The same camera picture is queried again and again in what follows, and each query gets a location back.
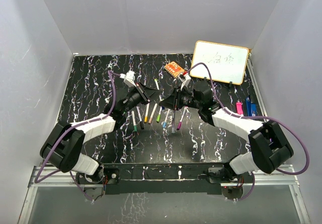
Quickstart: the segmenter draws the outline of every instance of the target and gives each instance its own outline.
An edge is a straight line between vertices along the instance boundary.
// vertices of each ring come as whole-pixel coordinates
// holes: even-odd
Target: gray wall
[[[312,223],[321,223],[322,0],[279,0],[253,49],[255,75],[268,114],[291,126],[308,146],[311,164],[298,176]],[[304,153],[292,141],[296,170]]]
[[[0,222],[16,223],[72,53],[43,0],[0,0]]]
[[[193,52],[197,40],[252,48],[278,0],[44,0],[72,52]]]

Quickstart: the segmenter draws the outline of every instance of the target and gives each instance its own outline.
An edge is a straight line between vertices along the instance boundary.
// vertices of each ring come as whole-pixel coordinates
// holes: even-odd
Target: pink eraser
[[[241,102],[237,102],[236,103],[236,107],[237,107],[237,114],[244,115],[243,108],[242,108],[242,103]]]

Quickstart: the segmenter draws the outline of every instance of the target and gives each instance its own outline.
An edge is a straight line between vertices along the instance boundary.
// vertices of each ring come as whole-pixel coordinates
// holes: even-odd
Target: marble tabletop
[[[182,68],[191,66],[193,54],[144,54],[144,55],[102,55],[77,56],[74,58],[64,98],[61,104],[59,120],[78,122],[95,117],[103,112],[106,104],[112,100],[111,80],[107,71],[126,73],[135,72],[135,78],[143,84],[155,88],[159,82],[161,97],[167,97],[174,86],[180,82],[164,70],[164,66],[177,62]],[[188,89],[192,90],[192,79]],[[127,89],[121,79],[115,79],[116,89]],[[257,104],[257,97],[248,70],[241,86],[215,83],[218,97],[230,110],[236,112],[236,102],[243,103],[248,95]],[[154,102],[150,104],[149,116]],[[146,106],[139,105],[144,119]],[[237,154],[250,150],[250,146],[242,138],[203,122],[196,109],[188,109],[181,129],[171,133],[172,114],[169,114],[167,127],[163,129],[167,109],[162,111],[160,122],[156,122],[157,113],[152,124],[145,124],[138,132],[133,131],[131,113],[127,113],[122,127],[108,134],[103,134],[84,144],[83,154],[89,155],[102,163],[195,163],[225,162]],[[181,118],[181,111],[176,112],[176,127]]]

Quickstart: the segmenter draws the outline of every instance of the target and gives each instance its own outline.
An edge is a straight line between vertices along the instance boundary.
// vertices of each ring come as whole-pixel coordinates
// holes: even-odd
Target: purple marker
[[[179,124],[178,124],[177,130],[180,130],[180,128],[181,128],[182,120],[183,120],[183,117],[184,117],[184,115],[185,115],[186,109],[187,109],[187,107],[185,107],[185,108],[183,109],[183,113],[182,113],[182,116],[181,116],[180,122],[179,122]]]

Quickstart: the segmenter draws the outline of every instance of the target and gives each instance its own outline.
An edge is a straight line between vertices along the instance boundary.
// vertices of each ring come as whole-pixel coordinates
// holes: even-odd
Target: handwriting on whiteboard
[[[215,54],[203,54],[202,58],[204,61],[208,62],[209,64],[221,64],[223,63],[232,63],[233,62],[233,56],[231,53],[229,55],[222,55],[219,52],[216,52]]]

